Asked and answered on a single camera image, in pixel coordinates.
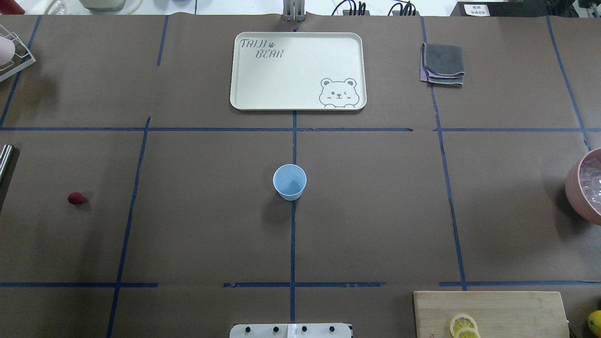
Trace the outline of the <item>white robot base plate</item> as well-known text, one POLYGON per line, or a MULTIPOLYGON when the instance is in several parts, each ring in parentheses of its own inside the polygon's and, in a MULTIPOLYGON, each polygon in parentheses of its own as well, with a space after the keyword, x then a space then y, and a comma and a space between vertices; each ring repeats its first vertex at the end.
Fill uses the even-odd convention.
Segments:
POLYGON ((346 323, 248 323, 236 324, 230 338, 352 338, 346 323))

